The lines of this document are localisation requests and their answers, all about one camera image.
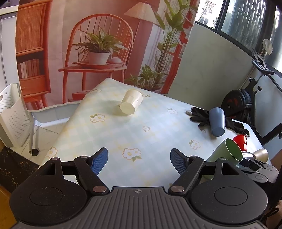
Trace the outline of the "green plastic cup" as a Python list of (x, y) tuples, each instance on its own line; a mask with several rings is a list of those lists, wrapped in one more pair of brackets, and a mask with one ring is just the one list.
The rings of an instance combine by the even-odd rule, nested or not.
[(232, 139), (225, 139), (208, 158), (200, 163), (199, 184), (215, 189), (239, 187), (243, 173), (236, 165), (243, 160), (242, 151)]

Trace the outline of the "beige paper cup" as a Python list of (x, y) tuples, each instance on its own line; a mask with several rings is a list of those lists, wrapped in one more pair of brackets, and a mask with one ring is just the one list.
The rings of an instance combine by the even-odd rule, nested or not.
[(261, 162), (267, 163), (269, 159), (268, 151), (264, 148), (259, 149), (253, 153), (250, 152), (244, 152), (242, 151), (243, 158), (250, 159), (250, 160), (259, 160)]

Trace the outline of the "red plastic cup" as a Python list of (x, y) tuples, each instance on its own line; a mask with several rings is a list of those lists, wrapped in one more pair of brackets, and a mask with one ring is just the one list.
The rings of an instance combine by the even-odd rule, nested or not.
[(237, 135), (233, 138), (233, 141), (238, 145), (241, 151), (243, 152), (248, 151), (247, 137), (245, 135)]

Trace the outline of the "black glove under cup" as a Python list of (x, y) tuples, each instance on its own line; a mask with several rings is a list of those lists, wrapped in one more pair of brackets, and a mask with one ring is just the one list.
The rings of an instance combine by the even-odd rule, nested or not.
[(190, 116), (190, 120), (192, 122), (197, 122), (198, 127), (203, 127), (205, 125), (210, 125), (210, 120), (209, 120), (209, 111), (193, 107), (185, 112), (186, 115)]

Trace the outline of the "blue-grey plastic cup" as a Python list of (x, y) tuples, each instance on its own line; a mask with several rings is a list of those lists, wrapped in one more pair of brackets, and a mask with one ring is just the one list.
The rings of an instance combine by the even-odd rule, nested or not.
[(221, 108), (215, 107), (209, 111), (209, 122), (213, 136), (220, 137), (225, 133), (225, 113)]

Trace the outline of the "white paper cup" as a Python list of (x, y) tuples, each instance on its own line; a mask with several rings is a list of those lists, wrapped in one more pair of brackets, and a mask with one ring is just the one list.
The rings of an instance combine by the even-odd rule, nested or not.
[(120, 109), (126, 115), (134, 114), (143, 101), (143, 95), (136, 89), (129, 89), (123, 97)]

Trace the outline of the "black glove right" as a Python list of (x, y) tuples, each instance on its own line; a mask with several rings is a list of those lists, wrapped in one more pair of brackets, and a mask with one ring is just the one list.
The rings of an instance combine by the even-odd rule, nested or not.
[(242, 123), (233, 121), (229, 117), (225, 118), (225, 127), (227, 129), (234, 131), (235, 133), (239, 135), (245, 135), (247, 137), (250, 136), (250, 132), (248, 131), (248, 129), (244, 128), (244, 125)]

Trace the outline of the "floral tablecloth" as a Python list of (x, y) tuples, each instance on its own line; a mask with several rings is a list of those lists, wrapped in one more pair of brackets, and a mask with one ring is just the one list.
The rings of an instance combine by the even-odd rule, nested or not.
[(170, 161), (177, 148), (186, 156), (208, 159), (235, 133), (226, 129), (215, 137), (210, 127), (199, 128), (186, 114), (189, 104), (142, 90), (143, 101), (133, 115), (125, 115), (120, 103), (129, 85), (107, 78), (81, 101), (67, 121), (45, 161), (58, 157), (72, 161), (91, 156), (105, 147), (109, 157), (99, 173), (107, 187), (165, 187), (178, 177)]

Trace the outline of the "black exercise bike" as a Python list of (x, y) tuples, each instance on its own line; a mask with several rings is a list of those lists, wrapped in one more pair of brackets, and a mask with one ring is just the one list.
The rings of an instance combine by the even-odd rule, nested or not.
[[(281, 87), (272, 78), (274, 71), (267, 68), (265, 60), (262, 54), (258, 54), (255, 49), (252, 49), (253, 66), (259, 70), (263, 76), (268, 77), (272, 83), (281, 91)], [(255, 87), (258, 83), (254, 78), (248, 78), (249, 84), (244, 89), (232, 90), (229, 92), (221, 104), (221, 108), (224, 110), (225, 115), (240, 122), (247, 123), (254, 134), (260, 141), (261, 145), (265, 145), (273, 138), (281, 138), (281, 123), (279, 123), (273, 130), (267, 135), (262, 137), (255, 127), (256, 120), (256, 107), (255, 107), (255, 95), (262, 90), (260, 86)]]

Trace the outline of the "white perforated laundry basket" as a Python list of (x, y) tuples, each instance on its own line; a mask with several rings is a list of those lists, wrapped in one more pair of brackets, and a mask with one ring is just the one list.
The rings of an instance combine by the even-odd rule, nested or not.
[(1, 91), (1, 141), (8, 148), (22, 147), (29, 140), (29, 153), (39, 155), (33, 147), (35, 118), (25, 105), (18, 83), (11, 83)]

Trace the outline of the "printed room backdrop cloth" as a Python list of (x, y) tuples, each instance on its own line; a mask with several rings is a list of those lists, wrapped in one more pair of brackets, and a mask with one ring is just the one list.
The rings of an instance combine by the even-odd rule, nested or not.
[(15, 49), (31, 110), (76, 102), (106, 78), (166, 94), (200, 1), (20, 1)]

